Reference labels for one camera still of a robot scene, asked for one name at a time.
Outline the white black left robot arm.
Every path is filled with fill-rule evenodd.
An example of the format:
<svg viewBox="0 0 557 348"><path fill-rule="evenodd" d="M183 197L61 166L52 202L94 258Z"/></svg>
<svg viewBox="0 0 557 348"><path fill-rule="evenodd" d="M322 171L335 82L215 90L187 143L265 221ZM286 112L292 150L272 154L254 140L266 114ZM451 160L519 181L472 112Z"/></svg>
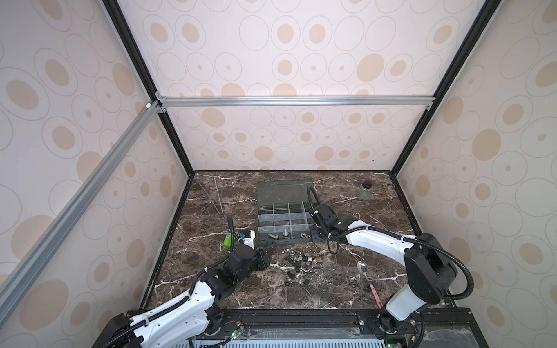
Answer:
<svg viewBox="0 0 557 348"><path fill-rule="evenodd" d="M94 347L173 347L203 333L216 333L223 320L219 307L236 287L269 261L262 249L238 242L234 220L227 217L230 249L222 260L201 270L188 291L133 317L119 314L109 320Z"/></svg>

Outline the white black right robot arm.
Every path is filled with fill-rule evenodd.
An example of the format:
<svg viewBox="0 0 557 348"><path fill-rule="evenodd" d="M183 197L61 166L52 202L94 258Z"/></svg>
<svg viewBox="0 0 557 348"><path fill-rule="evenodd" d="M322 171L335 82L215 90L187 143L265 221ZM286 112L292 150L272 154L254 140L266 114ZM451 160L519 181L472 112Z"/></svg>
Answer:
<svg viewBox="0 0 557 348"><path fill-rule="evenodd" d="M474 278L464 262L440 246L429 233L407 236L358 220L339 217L332 207L307 188L310 216L328 244L352 245L384 255L406 268L407 284L381 306L377 321L394 332L413 313L442 300L463 300L474 291Z"/></svg>

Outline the pile of nuts and screws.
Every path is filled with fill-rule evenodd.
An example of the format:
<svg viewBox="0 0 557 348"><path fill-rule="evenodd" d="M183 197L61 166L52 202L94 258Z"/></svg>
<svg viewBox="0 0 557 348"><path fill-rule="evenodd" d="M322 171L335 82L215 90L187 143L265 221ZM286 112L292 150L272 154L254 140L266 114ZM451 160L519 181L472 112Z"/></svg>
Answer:
<svg viewBox="0 0 557 348"><path fill-rule="evenodd" d="M323 283L323 251L320 249L287 249L284 252L287 281L302 286Z"/></svg>

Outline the green plastic object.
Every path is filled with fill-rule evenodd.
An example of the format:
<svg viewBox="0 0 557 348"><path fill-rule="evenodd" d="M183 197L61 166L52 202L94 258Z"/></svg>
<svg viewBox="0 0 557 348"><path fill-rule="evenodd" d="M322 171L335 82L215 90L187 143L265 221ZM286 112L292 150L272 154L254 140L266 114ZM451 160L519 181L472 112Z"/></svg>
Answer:
<svg viewBox="0 0 557 348"><path fill-rule="evenodd" d="M232 234L229 232L226 234L226 237L223 240L221 246L223 247L223 249L231 249L233 247L233 244L234 244L233 237Z"/></svg>

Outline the clear plastic organizer box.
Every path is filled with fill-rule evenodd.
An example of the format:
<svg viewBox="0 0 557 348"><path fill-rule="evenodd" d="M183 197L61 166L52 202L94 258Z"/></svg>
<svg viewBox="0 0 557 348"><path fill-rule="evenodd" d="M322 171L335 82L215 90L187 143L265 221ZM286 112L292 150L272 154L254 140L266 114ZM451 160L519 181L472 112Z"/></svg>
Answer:
<svg viewBox="0 0 557 348"><path fill-rule="evenodd" d="M258 182L258 239L260 244L320 242L307 188L309 177L264 179Z"/></svg>

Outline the small glass jar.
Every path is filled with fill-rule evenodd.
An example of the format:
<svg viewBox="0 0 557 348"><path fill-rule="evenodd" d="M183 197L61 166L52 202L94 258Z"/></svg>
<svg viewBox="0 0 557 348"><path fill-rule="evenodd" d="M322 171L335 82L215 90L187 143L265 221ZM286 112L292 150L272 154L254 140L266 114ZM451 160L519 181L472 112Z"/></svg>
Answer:
<svg viewBox="0 0 557 348"><path fill-rule="evenodd" d="M359 200L368 200L371 196L371 189L373 187L373 181L370 179L364 180L357 190L357 197Z"/></svg>

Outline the pink handled metal spoon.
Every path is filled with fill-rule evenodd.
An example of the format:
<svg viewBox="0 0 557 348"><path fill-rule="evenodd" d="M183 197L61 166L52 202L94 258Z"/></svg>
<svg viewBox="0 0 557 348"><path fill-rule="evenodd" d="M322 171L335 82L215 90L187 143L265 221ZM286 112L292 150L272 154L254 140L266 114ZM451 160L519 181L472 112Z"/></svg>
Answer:
<svg viewBox="0 0 557 348"><path fill-rule="evenodd" d="M374 285L372 284L371 279L367 276L367 265L362 261L358 261L357 269L358 269L359 274L361 274L368 281L368 285L369 285L370 290L373 294L375 302L377 303L378 308L382 308L383 303L382 303L382 301L379 297L379 294L378 294L376 288L374 287Z"/></svg>

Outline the horizontal aluminium rail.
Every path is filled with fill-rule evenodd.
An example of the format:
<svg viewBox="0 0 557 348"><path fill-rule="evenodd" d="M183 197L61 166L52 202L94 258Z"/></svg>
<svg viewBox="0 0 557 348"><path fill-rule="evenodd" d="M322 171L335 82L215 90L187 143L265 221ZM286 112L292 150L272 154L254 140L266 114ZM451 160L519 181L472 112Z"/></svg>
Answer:
<svg viewBox="0 0 557 348"><path fill-rule="evenodd" d="M333 107L432 105L432 95L309 97L162 97L162 107Z"/></svg>

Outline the black base frame rail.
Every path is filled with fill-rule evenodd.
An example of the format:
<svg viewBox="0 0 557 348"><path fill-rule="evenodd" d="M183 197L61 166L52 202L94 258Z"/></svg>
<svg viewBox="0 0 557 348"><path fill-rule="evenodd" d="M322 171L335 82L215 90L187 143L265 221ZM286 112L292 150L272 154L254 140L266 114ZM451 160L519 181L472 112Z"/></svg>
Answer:
<svg viewBox="0 0 557 348"><path fill-rule="evenodd" d="M466 308L425 308L398 320L386 310L153 309L109 320L95 347L253 347L268 337L280 347L486 347Z"/></svg>

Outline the diagonal aluminium rail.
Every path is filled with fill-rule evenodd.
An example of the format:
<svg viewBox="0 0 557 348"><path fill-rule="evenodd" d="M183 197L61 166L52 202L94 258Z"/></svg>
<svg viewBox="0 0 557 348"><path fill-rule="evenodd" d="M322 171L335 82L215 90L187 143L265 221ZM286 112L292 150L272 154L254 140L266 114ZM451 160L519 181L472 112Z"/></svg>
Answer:
<svg viewBox="0 0 557 348"><path fill-rule="evenodd" d="M7 279L1 288L1 325L13 314L161 106L160 101L154 100L142 110Z"/></svg>

